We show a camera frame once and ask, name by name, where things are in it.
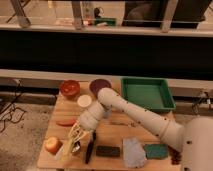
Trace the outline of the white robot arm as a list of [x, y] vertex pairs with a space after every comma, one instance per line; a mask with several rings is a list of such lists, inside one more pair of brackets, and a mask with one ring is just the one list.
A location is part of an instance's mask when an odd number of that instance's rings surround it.
[[198, 116], [182, 126], [126, 101], [111, 88], [98, 91], [98, 99], [77, 119], [68, 137], [71, 144], [95, 130], [107, 109], [116, 108], [182, 154], [181, 171], [213, 171], [213, 118]]

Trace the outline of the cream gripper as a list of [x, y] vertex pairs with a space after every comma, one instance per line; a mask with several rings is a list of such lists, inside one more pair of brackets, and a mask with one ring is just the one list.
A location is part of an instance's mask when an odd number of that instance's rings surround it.
[[68, 134], [68, 140], [72, 143], [75, 140], [75, 147], [81, 148], [82, 146], [82, 138], [84, 138], [88, 134], [88, 131], [84, 130], [78, 123], [73, 126], [73, 130], [70, 130]]

